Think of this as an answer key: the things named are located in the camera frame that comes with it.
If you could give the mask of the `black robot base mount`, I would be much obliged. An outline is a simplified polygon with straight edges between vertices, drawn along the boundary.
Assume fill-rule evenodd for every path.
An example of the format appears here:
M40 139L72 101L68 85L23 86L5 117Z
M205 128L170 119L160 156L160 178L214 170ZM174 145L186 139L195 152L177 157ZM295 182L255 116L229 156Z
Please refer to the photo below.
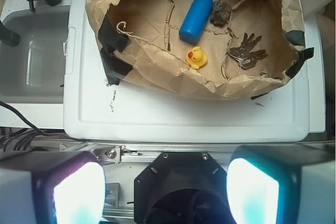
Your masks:
M207 152L162 152L134 179L134 221L235 223L226 178Z

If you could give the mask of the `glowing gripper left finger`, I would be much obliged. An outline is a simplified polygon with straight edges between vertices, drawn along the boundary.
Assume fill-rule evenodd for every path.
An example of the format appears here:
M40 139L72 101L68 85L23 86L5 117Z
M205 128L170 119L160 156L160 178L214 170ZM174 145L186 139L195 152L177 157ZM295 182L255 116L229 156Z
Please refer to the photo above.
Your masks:
M105 196L89 151L1 153L1 223L99 223Z

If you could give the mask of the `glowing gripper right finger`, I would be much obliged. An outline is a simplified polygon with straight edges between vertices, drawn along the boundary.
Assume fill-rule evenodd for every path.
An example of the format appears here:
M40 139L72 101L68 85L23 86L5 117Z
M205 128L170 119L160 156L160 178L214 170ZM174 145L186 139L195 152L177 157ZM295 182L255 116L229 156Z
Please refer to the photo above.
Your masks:
M335 223L335 150L241 145L227 169L236 223Z

